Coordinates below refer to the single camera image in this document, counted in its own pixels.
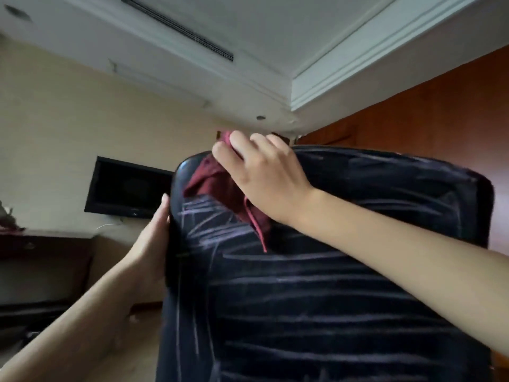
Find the wall-mounted television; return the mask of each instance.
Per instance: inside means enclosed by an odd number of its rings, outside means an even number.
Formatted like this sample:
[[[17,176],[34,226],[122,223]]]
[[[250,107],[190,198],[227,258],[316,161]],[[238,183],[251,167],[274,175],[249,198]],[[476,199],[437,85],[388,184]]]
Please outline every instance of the wall-mounted television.
[[[163,193],[170,194],[174,172],[97,157],[85,211],[152,218]]]

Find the finger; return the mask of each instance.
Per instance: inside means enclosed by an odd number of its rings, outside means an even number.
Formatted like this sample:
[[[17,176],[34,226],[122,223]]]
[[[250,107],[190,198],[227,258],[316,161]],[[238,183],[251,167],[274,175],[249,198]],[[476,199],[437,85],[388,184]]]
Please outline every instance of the finger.
[[[291,153],[293,150],[290,146],[288,146],[281,138],[279,138],[277,135],[270,134],[267,135],[267,139],[278,149],[283,151],[285,154]]]
[[[169,215],[169,196],[168,194],[164,193],[161,198],[161,204],[154,213],[151,222],[156,224],[165,223],[166,220],[168,219],[168,215]]]
[[[263,152],[266,155],[274,155],[277,152],[277,148],[275,145],[267,139],[266,136],[258,133],[251,134],[251,137],[249,138],[251,141],[255,143],[255,145],[258,146],[258,150]]]
[[[212,155],[230,173],[233,179],[243,174],[244,161],[223,141],[216,142],[212,148]]]
[[[253,142],[241,131],[235,130],[230,134],[230,143],[232,147],[244,158],[244,160],[251,158],[258,154],[258,150]]]

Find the beige wall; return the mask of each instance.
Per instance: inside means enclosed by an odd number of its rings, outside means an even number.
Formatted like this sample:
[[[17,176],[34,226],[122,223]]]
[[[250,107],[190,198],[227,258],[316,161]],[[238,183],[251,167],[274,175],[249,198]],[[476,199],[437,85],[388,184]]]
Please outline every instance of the beige wall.
[[[0,37],[0,200],[20,225],[100,233],[92,280],[146,224],[83,212],[98,155],[174,170],[235,125]],[[158,287],[142,299],[161,298]]]

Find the brown wooden wall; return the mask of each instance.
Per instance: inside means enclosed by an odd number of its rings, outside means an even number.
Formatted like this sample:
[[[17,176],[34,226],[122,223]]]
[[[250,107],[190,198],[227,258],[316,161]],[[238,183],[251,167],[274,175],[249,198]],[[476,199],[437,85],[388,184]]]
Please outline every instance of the brown wooden wall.
[[[495,186],[490,247],[509,255],[509,46],[297,143],[433,157],[485,175]]]

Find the hand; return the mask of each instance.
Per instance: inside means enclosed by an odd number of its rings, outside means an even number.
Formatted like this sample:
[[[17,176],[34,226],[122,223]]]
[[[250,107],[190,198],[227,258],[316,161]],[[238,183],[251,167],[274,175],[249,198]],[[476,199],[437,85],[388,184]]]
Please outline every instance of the hand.
[[[169,238],[169,196],[165,193],[161,205],[149,224],[139,234],[129,253],[122,259],[134,265],[143,283],[150,286],[164,276],[166,250]]]
[[[220,141],[212,148],[216,160],[253,205],[291,226],[313,192],[293,150],[276,135],[255,133],[249,140],[242,132],[234,131],[230,142],[242,158]]]

